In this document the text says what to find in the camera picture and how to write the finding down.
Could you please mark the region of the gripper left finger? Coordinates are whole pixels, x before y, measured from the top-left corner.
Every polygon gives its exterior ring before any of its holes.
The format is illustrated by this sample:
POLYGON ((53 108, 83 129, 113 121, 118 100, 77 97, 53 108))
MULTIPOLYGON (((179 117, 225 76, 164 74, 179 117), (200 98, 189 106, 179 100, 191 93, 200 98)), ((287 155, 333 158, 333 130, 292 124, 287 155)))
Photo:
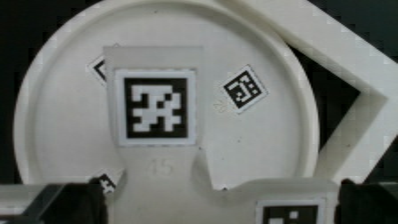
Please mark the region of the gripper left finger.
POLYGON ((108 224, 99 182, 47 184, 22 212, 0 215, 0 224, 108 224))

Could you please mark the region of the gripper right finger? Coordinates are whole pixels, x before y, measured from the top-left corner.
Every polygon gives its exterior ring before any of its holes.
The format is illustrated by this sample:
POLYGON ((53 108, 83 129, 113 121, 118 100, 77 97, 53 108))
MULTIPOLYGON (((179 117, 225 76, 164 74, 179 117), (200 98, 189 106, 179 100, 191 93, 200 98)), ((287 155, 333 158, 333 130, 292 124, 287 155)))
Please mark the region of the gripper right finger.
POLYGON ((398 224, 398 183, 340 181, 335 224, 398 224))

